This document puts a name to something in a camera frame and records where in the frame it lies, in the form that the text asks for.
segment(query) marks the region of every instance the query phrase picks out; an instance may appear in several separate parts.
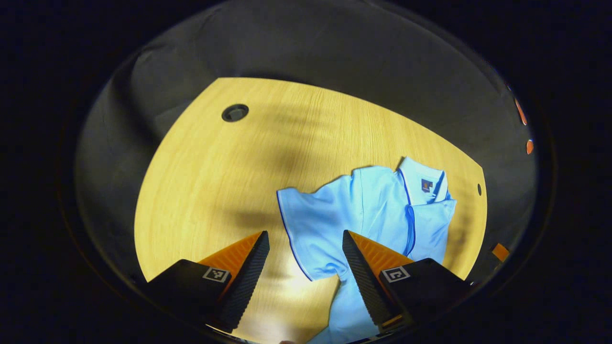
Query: orange part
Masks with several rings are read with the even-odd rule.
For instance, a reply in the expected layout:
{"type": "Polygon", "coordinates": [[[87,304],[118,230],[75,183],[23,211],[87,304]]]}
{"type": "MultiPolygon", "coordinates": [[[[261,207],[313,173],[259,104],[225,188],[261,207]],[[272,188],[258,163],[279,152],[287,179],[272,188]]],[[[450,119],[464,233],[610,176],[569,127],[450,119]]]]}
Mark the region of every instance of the orange part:
{"type": "Polygon", "coordinates": [[[514,100],[514,104],[517,105],[518,114],[521,116],[521,121],[523,121],[524,125],[527,125],[527,118],[525,117],[525,114],[523,113],[523,109],[521,109],[521,106],[518,104],[518,101],[516,99],[514,100]]]}
{"type": "Polygon", "coordinates": [[[531,154],[534,151],[534,142],[532,140],[527,141],[527,154],[531,154]]]}
{"type": "Polygon", "coordinates": [[[376,276],[378,283],[381,284],[385,293],[387,293],[389,296],[389,299],[392,299],[379,277],[381,271],[391,269],[392,267],[410,264],[414,261],[402,254],[397,253],[396,251],[393,251],[385,245],[381,245],[374,240],[366,238],[365,236],[361,236],[351,231],[348,231],[348,233],[353,238],[355,244],[357,244],[357,248],[361,251],[361,254],[364,255],[365,261],[368,263],[370,270],[372,270],[374,273],[374,276],[376,276]]]}
{"type": "Polygon", "coordinates": [[[240,272],[240,269],[242,269],[244,261],[247,259],[248,254],[251,253],[253,245],[255,245],[261,233],[263,233],[263,231],[247,236],[243,240],[237,241],[225,247],[221,251],[217,251],[209,255],[199,262],[199,264],[202,265],[208,265],[230,272],[231,278],[229,283],[227,286],[225,286],[225,289],[221,292],[221,295],[219,295],[219,299],[223,297],[232,282],[234,282],[234,279],[238,275],[238,272],[240,272]]]}
{"type": "Polygon", "coordinates": [[[501,261],[506,260],[506,257],[508,257],[510,254],[510,252],[508,252],[508,250],[502,246],[502,244],[495,245],[491,252],[493,252],[493,254],[501,261]]]}

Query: light blue polo shirt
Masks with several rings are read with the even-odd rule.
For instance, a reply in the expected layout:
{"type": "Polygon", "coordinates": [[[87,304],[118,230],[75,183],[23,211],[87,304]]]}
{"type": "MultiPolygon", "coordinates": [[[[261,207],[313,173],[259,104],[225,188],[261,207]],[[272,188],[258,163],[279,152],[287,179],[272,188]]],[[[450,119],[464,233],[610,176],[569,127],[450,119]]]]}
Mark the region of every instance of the light blue polo shirt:
{"type": "Polygon", "coordinates": [[[348,343],[378,334],[342,251],[350,230],[417,261],[442,263],[457,201],[443,171],[405,157],[399,169],[371,166],[353,171],[315,193],[277,191],[295,259],[310,280],[338,274],[329,326],[309,343],[348,343]]]}

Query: shirt sleeve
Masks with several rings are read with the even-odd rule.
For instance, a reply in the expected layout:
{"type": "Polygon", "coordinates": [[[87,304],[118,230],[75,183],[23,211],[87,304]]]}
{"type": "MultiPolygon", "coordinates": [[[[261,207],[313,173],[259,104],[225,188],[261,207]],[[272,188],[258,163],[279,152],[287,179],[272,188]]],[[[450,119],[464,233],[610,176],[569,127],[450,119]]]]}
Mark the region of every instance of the shirt sleeve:
{"type": "Polygon", "coordinates": [[[322,186],[315,193],[295,188],[277,191],[278,206],[293,255],[310,280],[348,270],[342,233],[361,233],[363,202],[359,170],[322,186]]]}

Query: dark background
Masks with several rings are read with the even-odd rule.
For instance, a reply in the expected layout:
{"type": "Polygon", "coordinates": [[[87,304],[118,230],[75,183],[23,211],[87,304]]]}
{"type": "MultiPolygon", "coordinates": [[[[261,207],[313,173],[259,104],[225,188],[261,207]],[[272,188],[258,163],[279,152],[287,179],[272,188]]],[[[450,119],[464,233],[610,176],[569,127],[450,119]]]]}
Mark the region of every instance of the dark background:
{"type": "MultiPolygon", "coordinates": [[[[2,333],[9,342],[203,341],[185,326],[132,307],[89,268],[64,228],[55,157],[64,115],[92,99],[130,52],[207,4],[40,1],[2,10],[8,58],[2,140],[9,159],[2,179],[8,201],[2,333]]],[[[473,47],[514,89],[537,95],[536,107],[551,119],[559,167],[553,215],[526,267],[495,297],[426,329],[423,338],[609,339],[603,251],[610,244],[600,229],[610,227],[604,199],[610,189],[604,172],[604,117],[612,108],[610,5],[402,5],[473,47]]]]}

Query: wood grain surface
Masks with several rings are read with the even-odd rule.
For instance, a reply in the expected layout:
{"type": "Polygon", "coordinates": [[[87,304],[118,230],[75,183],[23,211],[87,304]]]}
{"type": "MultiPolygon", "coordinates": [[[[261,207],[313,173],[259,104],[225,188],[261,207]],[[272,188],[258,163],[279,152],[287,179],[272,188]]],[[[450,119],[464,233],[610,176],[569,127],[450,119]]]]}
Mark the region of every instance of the wood grain surface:
{"type": "Polygon", "coordinates": [[[314,192],[355,168],[396,169],[405,155],[447,173],[457,208],[444,266],[465,279],[487,219],[475,161],[425,127],[350,95],[288,81],[217,79],[172,126],[144,178],[135,214],[144,276],[151,280],[179,259],[200,261],[268,230],[266,265],[232,334],[306,342],[327,326],[338,278],[310,282],[301,272],[276,191],[314,192]],[[248,115],[225,122],[223,110],[237,103],[249,107],[248,115]]]}

